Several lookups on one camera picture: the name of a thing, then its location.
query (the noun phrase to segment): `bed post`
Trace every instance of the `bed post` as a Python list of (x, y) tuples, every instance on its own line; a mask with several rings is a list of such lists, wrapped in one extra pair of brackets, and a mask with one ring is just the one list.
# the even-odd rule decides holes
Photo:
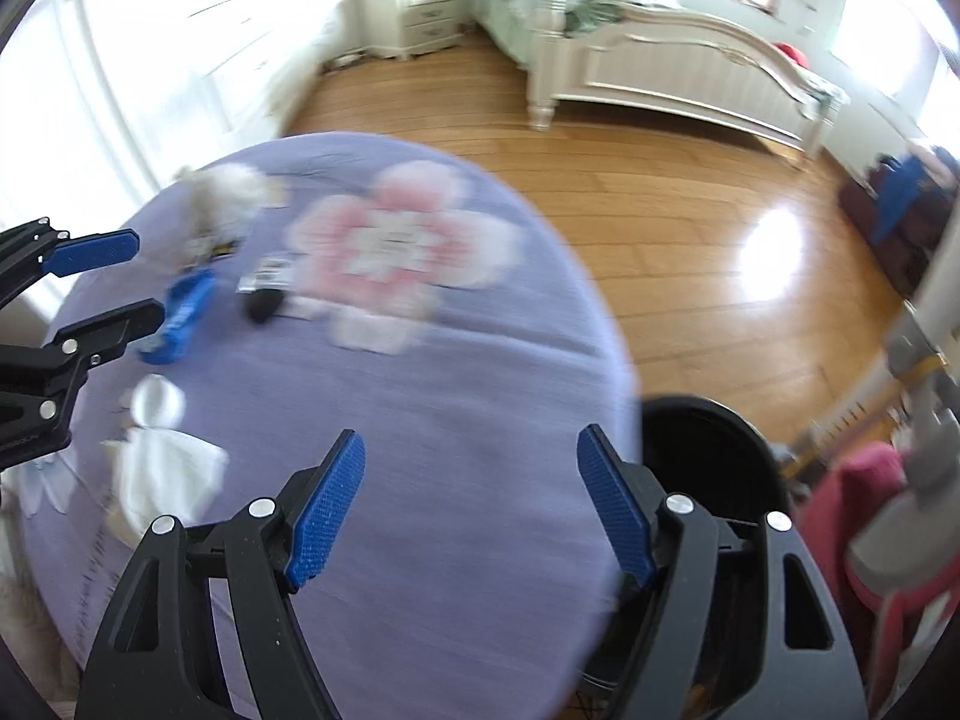
[(553, 98), (558, 71), (558, 48), (563, 40), (566, 0), (544, 0), (533, 18), (534, 34), (527, 76), (527, 113), (530, 127), (546, 132), (557, 100)]
[(833, 129), (833, 123), (836, 121), (837, 114), (843, 100), (837, 95), (829, 100), (823, 100), (817, 112), (817, 118), (810, 122), (810, 127), (803, 137), (803, 167), (809, 164), (820, 155), (820, 149), (824, 146), (824, 138)]

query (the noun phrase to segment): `white cloth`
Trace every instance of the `white cloth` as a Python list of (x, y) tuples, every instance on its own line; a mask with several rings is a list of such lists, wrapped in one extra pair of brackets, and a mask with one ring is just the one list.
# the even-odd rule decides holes
[[(136, 547), (150, 524), (171, 514), (184, 525), (203, 517), (223, 486), (227, 452), (171, 428), (171, 413), (182, 414), (184, 394), (162, 376), (146, 376), (133, 391), (137, 423), (123, 442), (104, 442), (113, 465), (113, 500), (107, 511), (110, 531)], [(152, 425), (165, 424), (165, 427)]]

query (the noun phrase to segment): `metal screw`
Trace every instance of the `metal screw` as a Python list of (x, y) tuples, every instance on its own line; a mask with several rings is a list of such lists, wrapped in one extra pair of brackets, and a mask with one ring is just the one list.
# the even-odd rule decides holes
[(270, 517), (276, 510), (277, 504), (272, 502), (270, 498), (257, 498), (247, 507), (250, 516), (257, 518)]
[(781, 533), (786, 533), (793, 527), (790, 517), (783, 512), (769, 512), (769, 514), (767, 514), (767, 525)]
[(174, 529), (174, 518), (170, 517), (170, 514), (162, 514), (161, 517), (157, 517), (154, 520), (154, 523), (150, 526), (150, 530), (157, 534), (157, 536), (163, 536), (164, 533), (170, 533)]
[(675, 493), (666, 499), (666, 508), (674, 514), (690, 514), (693, 511), (693, 501), (685, 495)]

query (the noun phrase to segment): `white nightstand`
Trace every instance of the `white nightstand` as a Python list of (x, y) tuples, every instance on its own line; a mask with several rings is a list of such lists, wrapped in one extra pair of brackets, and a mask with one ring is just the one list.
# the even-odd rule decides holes
[(435, 52), (460, 36), (463, 0), (358, 0), (367, 49), (375, 56)]

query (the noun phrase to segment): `round table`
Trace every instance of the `round table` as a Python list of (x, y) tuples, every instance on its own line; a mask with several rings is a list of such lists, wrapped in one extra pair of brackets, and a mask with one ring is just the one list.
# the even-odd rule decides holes
[[(464, 208), (522, 229), (520, 264), (498, 285), (443, 289), (421, 342), (397, 355), (335, 346), (327, 319), (244, 317), (237, 280), (284, 250), (311, 202), (363, 194), (378, 172), (427, 159), (466, 180)], [(318, 669), (346, 720), (542, 720), (558, 709), (610, 603), (613, 553), (577, 473), (580, 429), (600, 423), (634, 453), (635, 384), (616, 324), (569, 250), (514, 191), (426, 146), (356, 133), (286, 138), (223, 161), (283, 176), (290, 203), (264, 209), (215, 263), (213, 305), (189, 353), (153, 368), (133, 351), (91, 370), (72, 429), (80, 485), (66, 514), (25, 520), (37, 584), (85, 663), (131, 555), (104, 523), (104, 440), (118, 400), (147, 373), (186, 393), (181, 431), (229, 452), (208, 521), (275, 495), (344, 427), (367, 446), (366, 477), (328, 565), (294, 598)], [(187, 237), (186, 189), (133, 219), (140, 253), (85, 274), (53, 327), (163, 298)], [(224, 583), (212, 589), (234, 706), (256, 716)]]

